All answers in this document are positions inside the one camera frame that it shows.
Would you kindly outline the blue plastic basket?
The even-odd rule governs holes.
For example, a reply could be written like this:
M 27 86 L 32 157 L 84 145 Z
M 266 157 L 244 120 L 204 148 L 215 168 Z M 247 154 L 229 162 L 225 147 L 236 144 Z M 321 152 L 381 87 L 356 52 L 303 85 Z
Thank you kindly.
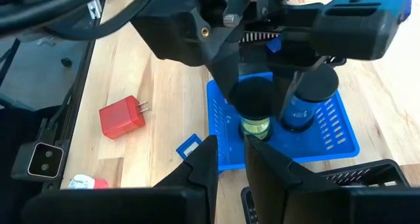
M 241 116 L 227 102 L 215 81 L 207 83 L 209 133 L 217 137 L 220 172 L 245 167 L 245 145 L 240 137 Z M 315 109 L 314 122 L 305 131 L 285 129 L 275 118 L 267 143 L 296 162 L 355 157 L 360 147 L 339 92 Z

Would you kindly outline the silver metal bracket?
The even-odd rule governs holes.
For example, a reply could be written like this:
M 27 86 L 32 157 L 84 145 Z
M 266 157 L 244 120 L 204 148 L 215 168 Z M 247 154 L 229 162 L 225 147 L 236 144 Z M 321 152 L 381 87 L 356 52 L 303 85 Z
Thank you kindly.
M 87 8 L 93 20 L 99 19 L 102 16 L 102 5 L 100 0 L 92 0 L 87 3 Z

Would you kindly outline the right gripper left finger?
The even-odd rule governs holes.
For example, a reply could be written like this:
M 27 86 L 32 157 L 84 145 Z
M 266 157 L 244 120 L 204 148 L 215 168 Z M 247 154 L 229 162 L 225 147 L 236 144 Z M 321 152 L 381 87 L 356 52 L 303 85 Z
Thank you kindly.
M 45 192 L 26 203 L 22 224 L 214 224 L 217 160 L 210 135 L 153 187 Z

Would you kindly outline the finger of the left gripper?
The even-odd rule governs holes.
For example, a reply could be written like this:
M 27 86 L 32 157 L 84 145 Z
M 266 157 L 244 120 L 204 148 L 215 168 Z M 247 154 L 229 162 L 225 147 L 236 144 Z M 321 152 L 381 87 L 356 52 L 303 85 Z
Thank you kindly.
M 314 68 L 278 68 L 274 70 L 274 117 L 281 118 L 303 76 Z
M 222 95 L 225 98 L 230 98 L 230 94 L 234 86 L 238 82 L 239 64 L 238 63 L 209 64 L 208 70 L 213 76 L 213 79 L 218 85 Z

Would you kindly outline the black metal table frame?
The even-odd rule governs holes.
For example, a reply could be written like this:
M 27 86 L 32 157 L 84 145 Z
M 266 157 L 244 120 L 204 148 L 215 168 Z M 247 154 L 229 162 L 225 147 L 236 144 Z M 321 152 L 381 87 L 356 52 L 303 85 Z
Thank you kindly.
M 43 189 L 54 190 L 59 189 L 61 186 L 94 47 L 95 41 L 88 42 L 86 51 L 81 58 L 75 81 L 64 97 L 60 108 L 52 117 L 52 124 L 55 129 L 54 146 L 62 148 L 64 153 L 58 176 L 52 180 L 45 181 Z

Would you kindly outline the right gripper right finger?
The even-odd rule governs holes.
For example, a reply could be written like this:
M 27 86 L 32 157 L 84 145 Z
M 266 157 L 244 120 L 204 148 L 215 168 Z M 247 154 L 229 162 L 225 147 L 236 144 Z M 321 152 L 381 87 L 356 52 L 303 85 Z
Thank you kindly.
M 260 224 L 420 224 L 420 187 L 342 187 L 252 135 L 245 167 Z

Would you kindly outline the red multiport USB charger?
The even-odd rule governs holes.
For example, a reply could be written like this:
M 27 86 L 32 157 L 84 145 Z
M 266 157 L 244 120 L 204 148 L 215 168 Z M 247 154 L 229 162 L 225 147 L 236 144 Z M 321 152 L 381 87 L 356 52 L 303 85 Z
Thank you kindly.
M 102 133 L 109 139 L 116 139 L 136 129 L 144 127 L 144 113 L 149 109 L 148 102 L 139 102 L 128 96 L 99 110 Z

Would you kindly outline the black plastic basket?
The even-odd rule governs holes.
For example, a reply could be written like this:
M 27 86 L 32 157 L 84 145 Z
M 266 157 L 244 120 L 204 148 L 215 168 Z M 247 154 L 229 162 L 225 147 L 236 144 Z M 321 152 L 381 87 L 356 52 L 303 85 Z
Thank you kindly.
M 317 174 L 342 187 L 356 185 L 365 187 L 410 186 L 400 166 L 391 159 L 322 171 Z M 249 187 L 244 187 L 241 190 L 241 202 L 246 224 L 259 224 Z
M 276 32 L 245 32 L 239 42 L 248 43 L 252 41 L 267 41 L 268 39 L 274 39 L 279 35 L 280 34 Z

